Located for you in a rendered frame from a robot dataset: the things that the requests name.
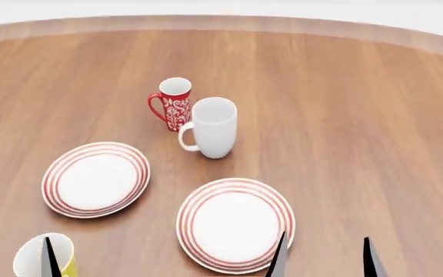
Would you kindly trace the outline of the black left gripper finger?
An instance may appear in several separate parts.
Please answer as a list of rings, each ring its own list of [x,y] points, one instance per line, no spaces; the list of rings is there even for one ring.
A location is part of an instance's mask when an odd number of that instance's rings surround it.
[[[41,277],[62,277],[49,237],[44,237],[43,239],[41,253]]]

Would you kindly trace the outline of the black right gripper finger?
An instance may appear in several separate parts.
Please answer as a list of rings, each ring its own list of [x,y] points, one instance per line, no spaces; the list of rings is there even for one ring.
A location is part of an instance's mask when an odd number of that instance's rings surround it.
[[[388,277],[370,237],[365,237],[362,251],[364,277]]]
[[[288,236],[283,232],[278,247],[268,267],[267,277],[285,277],[286,262],[288,257]]]

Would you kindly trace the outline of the yellow and white mug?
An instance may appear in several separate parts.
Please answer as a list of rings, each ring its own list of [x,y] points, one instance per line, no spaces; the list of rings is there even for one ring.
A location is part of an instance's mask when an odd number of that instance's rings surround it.
[[[49,232],[27,241],[15,254],[13,272],[17,277],[41,277],[44,238],[49,237],[62,277],[78,277],[75,247],[72,240],[57,232]]]

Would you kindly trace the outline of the white plate with red rings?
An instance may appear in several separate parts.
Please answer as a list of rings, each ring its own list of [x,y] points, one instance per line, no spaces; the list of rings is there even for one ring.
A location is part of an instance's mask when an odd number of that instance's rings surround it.
[[[93,142],[76,147],[47,169],[41,183],[45,204],[74,219],[95,219],[118,212],[148,186],[148,159],[120,142]]]
[[[282,235],[292,243],[295,214],[278,191],[254,179],[218,179],[182,203],[175,223],[185,253],[202,267],[243,275],[269,267]]]

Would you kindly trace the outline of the plain white mug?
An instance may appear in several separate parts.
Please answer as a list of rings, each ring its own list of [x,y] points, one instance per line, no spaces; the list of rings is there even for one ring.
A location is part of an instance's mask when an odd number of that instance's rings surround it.
[[[238,110],[227,98],[210,97],[192,107],[192,120],[178,131],[178,143],[187,152],[200,152],[209,159],[222,159],[234,147],[238,128]],[[195,144],[186,145],[183,135],[191,130]]]

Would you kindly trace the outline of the red patterned mug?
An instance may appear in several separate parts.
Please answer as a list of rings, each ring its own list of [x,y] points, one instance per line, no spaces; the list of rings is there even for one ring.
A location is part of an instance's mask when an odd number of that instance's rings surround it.
[[[192,84],[186,78],[168,78],[160,83],[157,93],[150,94],[148,107],[165,122],[170,131],[177,132],[186,122],[191,121],[191,91]],[[153,107],[154,98],[161,102],[162,114]]]

